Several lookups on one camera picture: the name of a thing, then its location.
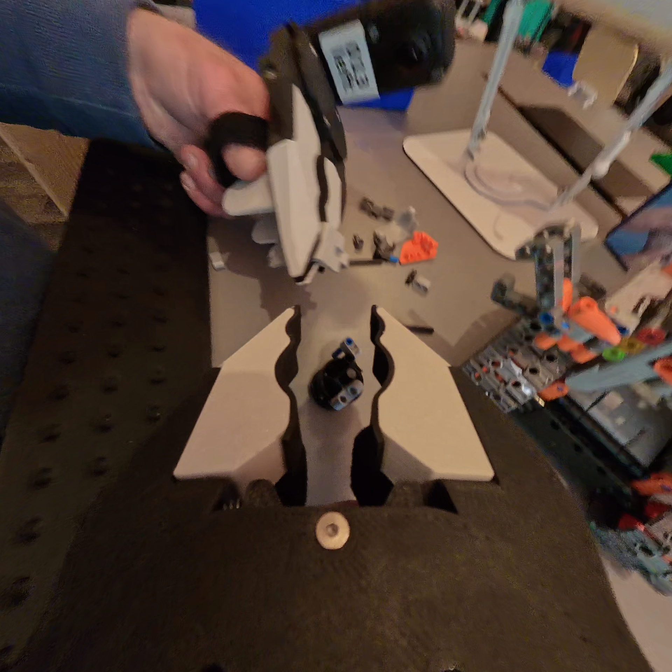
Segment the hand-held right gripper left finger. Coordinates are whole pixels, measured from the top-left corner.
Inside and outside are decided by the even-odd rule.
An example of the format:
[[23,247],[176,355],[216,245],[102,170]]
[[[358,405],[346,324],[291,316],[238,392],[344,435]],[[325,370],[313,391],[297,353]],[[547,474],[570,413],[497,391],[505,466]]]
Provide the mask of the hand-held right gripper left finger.
[[285,309],[225,359],[173,477],[224,479],[243,494],[256,481],[286,506],[307,502],[307,452],[291,382],[298,374],[300,306]]

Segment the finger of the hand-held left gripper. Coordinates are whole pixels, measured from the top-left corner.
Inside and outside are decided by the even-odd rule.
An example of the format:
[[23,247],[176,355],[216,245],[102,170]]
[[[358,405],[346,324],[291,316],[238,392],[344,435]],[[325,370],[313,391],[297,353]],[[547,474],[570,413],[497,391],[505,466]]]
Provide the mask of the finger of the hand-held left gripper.
[[337,166],[318,157],[318,214],[322,223],[339,231],[343,216],[343,179]]
[[293,85],[291,92],[292,138],[269,148],[269,179],[286,268],[295,283],[305,285],[316,274],[314,249],[322,231],[317,177],[322,145],[301,90]]

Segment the small blue bin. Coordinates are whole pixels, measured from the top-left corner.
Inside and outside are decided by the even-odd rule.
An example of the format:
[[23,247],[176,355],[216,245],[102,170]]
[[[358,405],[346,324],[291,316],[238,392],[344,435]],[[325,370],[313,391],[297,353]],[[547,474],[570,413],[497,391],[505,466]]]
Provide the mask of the small blue bin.
[[574,70],[579,54],[572,52],[548,52],[542,64],[542,72],[559,87],[567,89],[574,84]]

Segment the robot kit box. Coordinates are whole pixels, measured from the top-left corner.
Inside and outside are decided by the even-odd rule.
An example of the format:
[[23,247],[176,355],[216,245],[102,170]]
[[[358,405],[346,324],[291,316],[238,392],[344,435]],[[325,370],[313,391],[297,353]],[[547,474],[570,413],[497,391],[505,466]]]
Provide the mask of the robot kit box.
[[605,247],[628,271],[671,264],[671,183],[606,236]]

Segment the black perforated board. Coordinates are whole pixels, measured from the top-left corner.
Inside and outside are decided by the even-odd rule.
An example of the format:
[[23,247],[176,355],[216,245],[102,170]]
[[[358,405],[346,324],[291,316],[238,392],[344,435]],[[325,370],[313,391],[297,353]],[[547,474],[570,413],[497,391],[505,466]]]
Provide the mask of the black perforated board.
[[157,152],[93,142],[1,446],[1,670],[89,509],[210,369],[207,223]]

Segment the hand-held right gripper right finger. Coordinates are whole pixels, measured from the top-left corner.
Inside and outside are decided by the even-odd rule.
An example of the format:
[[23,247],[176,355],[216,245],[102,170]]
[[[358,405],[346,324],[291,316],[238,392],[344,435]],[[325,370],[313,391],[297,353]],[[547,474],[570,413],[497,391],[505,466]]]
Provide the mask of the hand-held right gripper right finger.
[[448,481],[488,483],[495,471],[450,365],[376,305],[370,337],[380,388],[353,444],[355,500],[362,507],[453,507]]

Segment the orange plastic panel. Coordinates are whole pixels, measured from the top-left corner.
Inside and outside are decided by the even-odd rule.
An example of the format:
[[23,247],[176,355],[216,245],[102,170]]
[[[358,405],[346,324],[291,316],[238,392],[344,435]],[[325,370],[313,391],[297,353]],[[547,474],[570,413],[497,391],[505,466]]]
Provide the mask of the orange plastic panel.
[[406,240],[399,252],[399,264],[417,264],[434,259],[438,252],[438,242],[424,231],[415,231]]

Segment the person's left hand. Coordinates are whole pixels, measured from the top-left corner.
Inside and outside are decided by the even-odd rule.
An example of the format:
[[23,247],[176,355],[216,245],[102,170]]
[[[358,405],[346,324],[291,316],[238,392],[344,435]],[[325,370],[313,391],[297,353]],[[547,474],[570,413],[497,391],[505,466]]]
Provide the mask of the person's left hand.
[[137,8],[127,19],[128,78],[149,134],[183,166],[180,180],[207,215],[224,217],[224,189],[204,152],[209,123],[223,113],[268,118],[260,76],[193,29]]

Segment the tracked toy robot vehicle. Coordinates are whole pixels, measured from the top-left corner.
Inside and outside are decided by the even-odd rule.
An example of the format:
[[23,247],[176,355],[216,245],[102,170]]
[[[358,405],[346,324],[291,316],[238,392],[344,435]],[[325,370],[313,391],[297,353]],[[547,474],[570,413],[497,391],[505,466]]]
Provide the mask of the tracked toy robot vehicle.
[[607,295],[580,274],[573,223],[516,250],[533,263],[535,294],[512,275],[491,299],[517,320],[463,370],[564,470],[584,496],[601,548],[671,595],[671,254],[662,232],[643,264]]

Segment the white book stand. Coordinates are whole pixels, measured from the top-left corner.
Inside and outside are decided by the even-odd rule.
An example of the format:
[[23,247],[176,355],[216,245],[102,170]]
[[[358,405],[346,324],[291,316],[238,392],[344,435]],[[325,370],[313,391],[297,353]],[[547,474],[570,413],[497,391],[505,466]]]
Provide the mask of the white book stand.
[[550,224],[579,225],[579,240],[593,240],[596,220],[575,198],[593,178],[603,177],[653,112],[671,85],[671,59],[665,63],[622,130],[564,191],[496,134],[488,133],[495,98],[522,21],[526,1],[511,1],[472,128],[404,139],[407,157],[454,206],[493,251],[508,259],[525,241]]

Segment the black toy wheel assembly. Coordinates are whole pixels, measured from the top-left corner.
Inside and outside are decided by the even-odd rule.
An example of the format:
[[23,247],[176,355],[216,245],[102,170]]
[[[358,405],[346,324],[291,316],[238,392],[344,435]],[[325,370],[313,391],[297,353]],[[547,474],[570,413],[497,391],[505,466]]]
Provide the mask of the black toy wheel assembly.
[[313,376],[310,397],[330,411],[342,411],[359,399],[364,391],[362,369],[357,364],[359,348],[350,337],[341,341],[331,359]]

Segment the person's left forearm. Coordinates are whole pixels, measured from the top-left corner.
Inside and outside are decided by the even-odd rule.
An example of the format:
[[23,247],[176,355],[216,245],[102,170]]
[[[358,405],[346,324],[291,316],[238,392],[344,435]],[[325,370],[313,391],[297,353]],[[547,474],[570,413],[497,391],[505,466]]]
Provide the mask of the person's left forearm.
[[151,1],[2,1],[1,122],[156,147],[128,80],[127,20]]

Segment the blue storage bin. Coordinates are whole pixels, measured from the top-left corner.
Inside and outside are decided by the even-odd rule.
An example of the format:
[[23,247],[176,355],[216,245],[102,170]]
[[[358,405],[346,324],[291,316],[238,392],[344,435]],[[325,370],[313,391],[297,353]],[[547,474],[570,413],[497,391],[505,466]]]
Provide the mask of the blue storage bin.
[[198,32],[256,70],[269,37],[287,22],[305,25],[361,1],[193,1]]

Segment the black wheel brick assembly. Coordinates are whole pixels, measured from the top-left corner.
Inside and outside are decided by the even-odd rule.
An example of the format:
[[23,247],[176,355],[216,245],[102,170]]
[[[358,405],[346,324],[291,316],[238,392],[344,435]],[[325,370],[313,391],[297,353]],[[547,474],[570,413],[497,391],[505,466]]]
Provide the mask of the black wheel brick assembly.
[[340,272],[349,264],[344,237],[330,223],[283,228],[274,216],[263,216],[254,223],[251,238],[256,244],[270,245],[270,267],[285,267],[296,280],[309,275],[314,266]]

